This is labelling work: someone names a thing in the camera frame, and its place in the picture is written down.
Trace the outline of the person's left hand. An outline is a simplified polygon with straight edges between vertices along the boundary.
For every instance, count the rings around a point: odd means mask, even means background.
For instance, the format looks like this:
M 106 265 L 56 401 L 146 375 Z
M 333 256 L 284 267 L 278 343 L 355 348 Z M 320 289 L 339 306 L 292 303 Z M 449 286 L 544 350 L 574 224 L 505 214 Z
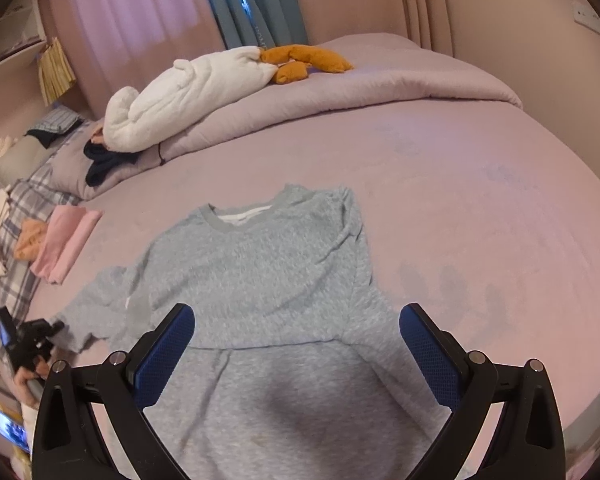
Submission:
M 29 382 L 37 382 L 39 379 L 47 379 L 50 374 L 50 363 L 43 361 L 39 356 L 35 361 L 35 370 L 20 366 L 14 375 L 14 396 L 23 405 L 37 410 L 40 399 L 34 395 Z

